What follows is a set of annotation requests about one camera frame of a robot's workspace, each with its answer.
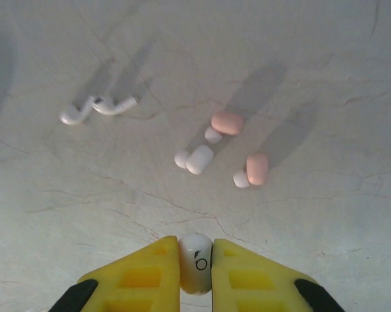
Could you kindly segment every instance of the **marble surface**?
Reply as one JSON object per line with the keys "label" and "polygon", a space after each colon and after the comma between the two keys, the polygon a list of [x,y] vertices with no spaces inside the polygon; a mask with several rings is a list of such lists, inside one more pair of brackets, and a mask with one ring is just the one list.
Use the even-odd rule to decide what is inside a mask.
{"label": "marble surface", "polygon": [[[58,120],[96,92],[141,105]],[[223,108],[243,132],[178,168]],[[269,182],[239,190],[255,151]],[[391,311],[391,0],[0,0],[0,312],[196,231]]]}

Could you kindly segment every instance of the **earbud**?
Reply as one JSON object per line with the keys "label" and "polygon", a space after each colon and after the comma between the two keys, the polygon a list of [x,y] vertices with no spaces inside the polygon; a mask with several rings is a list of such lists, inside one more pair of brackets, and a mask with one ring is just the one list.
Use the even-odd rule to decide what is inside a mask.
{"label": "earbud", "polygon": [[96,97],[93,103],[93,107],[100,114],[114,116],[126,112],[128,109],[137,105],[137,99],[135,97],[129,97],[128,99],[120,102],[118,105],[114,104],[114,101],[109,96]]}
{"label": "earbud", "polygon": [[68,105],[66,110],[59,116],[59,119],[66,125],[80,124],[91,114],[94,100],[94,96],[89,96],[81,110],[78,110],[72,104]]}

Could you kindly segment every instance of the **white capsule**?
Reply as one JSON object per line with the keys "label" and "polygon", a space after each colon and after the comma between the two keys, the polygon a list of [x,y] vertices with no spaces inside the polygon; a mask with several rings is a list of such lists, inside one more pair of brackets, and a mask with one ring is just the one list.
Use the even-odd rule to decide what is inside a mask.
{"label": "white capsule", "polygon": [[221,141],[222,135],[217,130],[214,130],[212,126],[209,126],[206,130],[205,138],[211,144],[216,144]]}
{"label": "white capsule", "polygon": [[237,171],[233,175],[233,180],[234,180],[234,183],[236,184],[236,187],[239,187],[241,189],[244,189],[250,185],[250,183],[247,179],[247,174],[244,170]]}
{"label": "white capsule", "polygon": [[176,155],[175,155],[175,163],[178,167],[182,168],[182,169],[186,169],[187,168],[187,159],[188,159],[188,156],[189,156],[189,152],[187,151],[180,151],[178,152]]}
{"label": "white capsule", "polygon": [[205,145],[197,147],[191,156],[188,157],[186,166],[192,174],[201,174],[213,160],[214,152]]}
{"label": "white capsule", "polygon": [[211,290],[211,249],[213,242],[204,234],[182,237],[179,242],[181,288],[187,294]]}

